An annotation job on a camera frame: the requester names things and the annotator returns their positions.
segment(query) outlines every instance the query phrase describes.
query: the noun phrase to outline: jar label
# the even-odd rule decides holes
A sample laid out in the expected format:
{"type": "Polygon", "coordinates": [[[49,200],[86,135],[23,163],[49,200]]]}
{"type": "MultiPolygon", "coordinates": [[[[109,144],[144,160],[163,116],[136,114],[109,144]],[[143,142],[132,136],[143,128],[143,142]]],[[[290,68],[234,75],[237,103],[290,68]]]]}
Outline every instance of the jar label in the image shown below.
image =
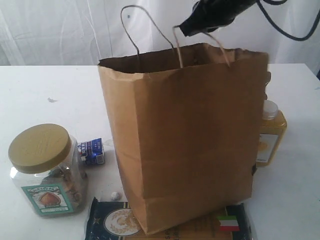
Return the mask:
{"type": "Polygon", "coordinates": [[[258,163],[268,163],[270,156],[275,148],[278,140],[278,135],[274,134],[260,134],[258,156],[256,161],[258,163]]]}
{"type": "Polygon", "coordinates": [[[61,184],[21,187],[40,215],[72,213],[74,210],[61,184]]]}

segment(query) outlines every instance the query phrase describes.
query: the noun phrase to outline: gold jar lid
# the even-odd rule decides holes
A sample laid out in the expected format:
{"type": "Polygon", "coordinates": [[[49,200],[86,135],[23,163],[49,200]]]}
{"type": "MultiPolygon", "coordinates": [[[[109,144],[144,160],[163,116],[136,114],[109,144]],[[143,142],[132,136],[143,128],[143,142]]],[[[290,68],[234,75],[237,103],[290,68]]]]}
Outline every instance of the gold jar lid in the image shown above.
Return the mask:
{"type": "Polygon", "coordinates": [[[60,164],[69,154],[71,139],[62,126],[46,123],[20,133],[10,144],[13,166],[25,174],[38,174],[60,164]]]}

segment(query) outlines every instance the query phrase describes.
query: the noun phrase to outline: black cable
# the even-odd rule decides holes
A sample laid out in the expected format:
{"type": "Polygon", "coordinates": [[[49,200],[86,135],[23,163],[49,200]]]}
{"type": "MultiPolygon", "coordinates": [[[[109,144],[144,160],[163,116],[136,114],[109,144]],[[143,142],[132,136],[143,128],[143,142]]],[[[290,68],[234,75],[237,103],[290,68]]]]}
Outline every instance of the black cable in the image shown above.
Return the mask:
{"type": "MultiPolygon", "coordinates": [[[[273,0],[264,0],[266,3],[269,3],[271,5],[281,5],[284,4],[287,0],[282,0],[282,1],[273,1],[273,0]]],[[[304,37],[296,37],[296,36],[292,36],[289,33],[285,32],[284,30],[282,30],[269,16],[269,14],[267,13],[266,9],[263,7],[261,0],[256,0],[256,4],[258,5],[258,7],[260,8],[260,10],[262,11],[263,15],[265,16],[265,18],[268,20],[268,22],[281,34],[283,34],[284,36],[286,36],[287,38],[291,39],[291,40],[295,40],[295,41],[305,41],[308,40],[316,31],[316,28],[319,24],[320,21],[320,10],[314,20],[314,23],[309,31],[309,33],[304,36],[304,37]]]]}

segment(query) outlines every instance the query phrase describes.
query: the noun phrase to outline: brown paper bag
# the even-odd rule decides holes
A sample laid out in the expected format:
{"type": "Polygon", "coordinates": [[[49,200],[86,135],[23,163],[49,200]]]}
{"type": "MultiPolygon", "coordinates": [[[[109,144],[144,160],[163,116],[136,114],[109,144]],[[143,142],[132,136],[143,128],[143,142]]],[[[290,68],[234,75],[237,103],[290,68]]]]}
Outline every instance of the brown paper bag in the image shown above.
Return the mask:
{"type": "Polygon", "coordinates": [[[251,196],[268,55],[195,44],[98,66],[126,197],[146,234],[251,196]]]}

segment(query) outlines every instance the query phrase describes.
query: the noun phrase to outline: white backdrop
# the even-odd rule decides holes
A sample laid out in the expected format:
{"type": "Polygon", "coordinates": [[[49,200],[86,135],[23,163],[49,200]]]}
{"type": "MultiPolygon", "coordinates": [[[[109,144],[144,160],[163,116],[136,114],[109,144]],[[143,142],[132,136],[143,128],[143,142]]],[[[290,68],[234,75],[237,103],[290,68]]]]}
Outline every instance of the white backdrop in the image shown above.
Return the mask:
{"type": "MultiPolygon", "coordinates": [[[[0,0],[0,65],[96,65],[99,59],[135,54],[120,21],[123,6],[144,6],[164,34],[174,42],[171,27],[184,21],[196,0],[0,0]]],[[[287,32],[304,36],[320,9],[319,0],[289,0],[281,6],[264,4],[287,32]]],[[[141,52],[169,48],[147,16],[129,8],[125,25],[141,52]]],[[[253,6],[214,35],[225,48],[270,54],[271,63],[306,63],[320,69],[320,27],[305,42],[292,41],[271,27],[253,6]]],[[[207,42],[208,37],[183,37],[181,45],[207,42]]]]}

